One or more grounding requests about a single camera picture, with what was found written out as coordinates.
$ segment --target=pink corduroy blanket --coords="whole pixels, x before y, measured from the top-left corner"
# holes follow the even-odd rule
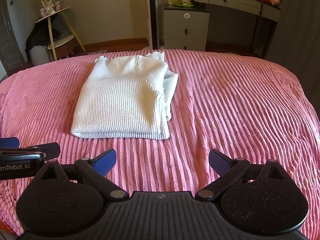
[[[171,137],[81,139],[71,135],[70,128],[81,87],[96,58],[63,59],[3,81],[1,137],[16,136],[21,147],[58,142],[62,164],[114,148],[117,163],[108,179],[130,194],[135,190],[194,194],[218,177],[208,164],[212,148],[252,163],[277,159],[308,200],[302,233],[320,239],[320,124],[291,72],[254,57],[165,50],[169,69],[179,74],[168,123]],[[23,230],[15,205],[29,182],[30,178],[0,184],[0,221],[17,234]]]

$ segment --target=black ribbed plate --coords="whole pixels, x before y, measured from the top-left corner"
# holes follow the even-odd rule
[[[255,236],[230,225],[215,204],[195,200],[189,192],[135,192],[124,202],[111,203],[91,227],[64,237],[25,233],[21,240],[226,240],[306,239],[299,232]]]

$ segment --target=vanity desk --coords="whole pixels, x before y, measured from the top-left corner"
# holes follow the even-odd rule
[[[164,45],[166,49],[188,49],[205,51],[210,12],[206,10],[206,4],[214,4],[245,11],[256,15],[249,51],[253,52],[253,42],[260,17],[267,18],[270,25],[267,29],[266,41],[261,55],[264,58],[268,45],[280,17],[280,9],[268,5],[260,0],[192,0],[195,5],[191,8],[179,8],[178,6],[164,6]]]

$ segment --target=wooden table leg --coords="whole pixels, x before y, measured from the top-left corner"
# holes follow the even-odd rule
[[[54,57],[54,60],[57,61],[57,55],[56,55],[56,50],[54,48],[54,42],[53,42],[53,36],[52,36],[52,29],[51,29],[51,17],[48,17],[48,28],[49,28],[49,36],[50,36],[50,42],[52,46],[52,54]]]
[[[66,16],[66,14],[65,14],[64,12],[61,12],[61,14],[62,14],[62,16],[63,16],[64,20],[66,21],[66,23],[67,23],[67,25],[68,25],[68,27],[69,27],[70,31],[72,32],[72,34],[74,35],[74,37],[75,37],[75,38],[76,38],[76,40],[78,41],[78,43],[79,43],[80,47],[82,48],[82,50],[83,50],[83,51],[85,51],[85,48],[84,48],[83,44],[81,43],[81,41],[80,41],[80,39],[79,39],[78,35],[76,34],[75,30],[73,29],[73,27],[71,26],[71,23],[69,22],[69,20],[68,20],[68,18],[67,18],[67,16]]]

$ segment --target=folded white sweater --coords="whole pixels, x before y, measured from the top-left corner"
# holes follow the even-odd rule
[[[71,133],[81,138],[167,139],[178,75],[164,53],[96,59],[84,83]]]

